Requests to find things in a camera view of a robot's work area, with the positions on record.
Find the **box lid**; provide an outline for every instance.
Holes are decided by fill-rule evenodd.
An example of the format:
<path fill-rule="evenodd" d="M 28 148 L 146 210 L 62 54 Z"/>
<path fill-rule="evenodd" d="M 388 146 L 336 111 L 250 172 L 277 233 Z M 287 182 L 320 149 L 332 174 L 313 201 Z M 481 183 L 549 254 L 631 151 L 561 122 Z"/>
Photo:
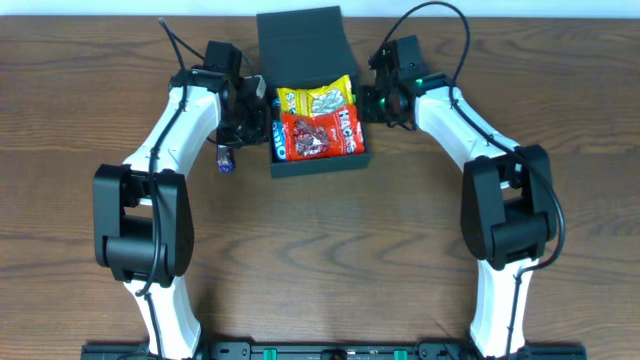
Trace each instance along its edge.
<path fill-rule="evenodd" d="M 272 87 L 316 88 L 358 65 L 342 26 L 339 6 L 257 15 L 261 72 Z"/>

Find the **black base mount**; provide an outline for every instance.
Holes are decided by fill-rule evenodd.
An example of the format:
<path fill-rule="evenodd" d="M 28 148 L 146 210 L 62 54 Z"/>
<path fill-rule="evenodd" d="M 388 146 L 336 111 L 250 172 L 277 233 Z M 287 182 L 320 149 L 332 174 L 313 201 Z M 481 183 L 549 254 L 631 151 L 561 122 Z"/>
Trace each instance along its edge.
<path fill-rule="evenodd" d="M 80 360 L 147 360 L 147 344 L 85 345 Z M 433 340 L 416 345 L 250 345 L 219 342 L 203 345 L 193 360 L 481 360 L 470 342 Z M 508 360 L 582 360 L 582 346 L 526 345 Z"/>

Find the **black box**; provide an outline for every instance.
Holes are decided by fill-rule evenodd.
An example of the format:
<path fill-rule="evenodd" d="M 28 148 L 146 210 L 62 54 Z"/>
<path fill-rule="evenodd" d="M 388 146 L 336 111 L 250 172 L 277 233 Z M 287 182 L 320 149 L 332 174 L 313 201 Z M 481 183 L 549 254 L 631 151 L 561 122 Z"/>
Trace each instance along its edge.
<path fill-rule="evenodd" d="M 269 87 L 312 89 L 328 85 L 348 74 L 360 118 L 358 64 L 344 34 L 339 6 L 258 14 L 257 21 L 261 72 Z M 364 153 L 292 162 L 277 160 L 272 133 L 269 144 L 271 177 L 367 167 L 371 154 L 362 121 L 360 126 L 364 136 Z"/>

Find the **table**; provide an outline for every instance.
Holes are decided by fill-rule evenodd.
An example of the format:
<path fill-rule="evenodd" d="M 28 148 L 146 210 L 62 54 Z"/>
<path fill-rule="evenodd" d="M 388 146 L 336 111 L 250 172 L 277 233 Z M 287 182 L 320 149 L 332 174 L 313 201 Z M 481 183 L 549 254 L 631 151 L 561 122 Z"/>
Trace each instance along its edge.
<path fill-rule="evenodd" d="M 394 21 L 344 20 L 364 83 Z M 200 51 L 232 42 L 259 71 L 254 18 L 168 22 Z M 496 129 L 547 149 L 568 221 L 564 255 L 533 276 L 525 334 L 582 342 L 591 359 L 635 358 L 640 22 L 470 25 L 460 87 Z M 453 72 L 457 19 L 410 19 L 396 35 L 409 34 L 434 69 Z M 88 341 L 144 340 L 131 295 L 94 260 L 92 177 L 146 138 L 176 70 L 152 17 L 0 19 L 0 358 L 78 358 Z M 368 130 L 369 168 L 280 180 L 266 145 L 238 151 L 230 175 L 205 145 L 188 179 L 197 235 L 187 273 L 205 338 L 463 336 L 477 269 L 459 229 L 462 177 L 428 135 Z"/>

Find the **snack bag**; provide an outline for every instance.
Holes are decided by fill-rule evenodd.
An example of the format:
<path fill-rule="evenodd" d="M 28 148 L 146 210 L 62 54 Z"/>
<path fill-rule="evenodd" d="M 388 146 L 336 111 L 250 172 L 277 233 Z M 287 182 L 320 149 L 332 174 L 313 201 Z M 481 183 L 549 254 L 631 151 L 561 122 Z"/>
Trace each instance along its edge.
<path fill-rule="evenodd" d="M 317 89 L 279 88 L 278 97 L 283 113 L 305 116 L 329 114 L 354 103 L 349 75 Z"/>
<path fill-rule="evenodd" d="M 316 117 L 282 114 L 281 160 L 317 159 L 364 152 L 354 105 Z"/>

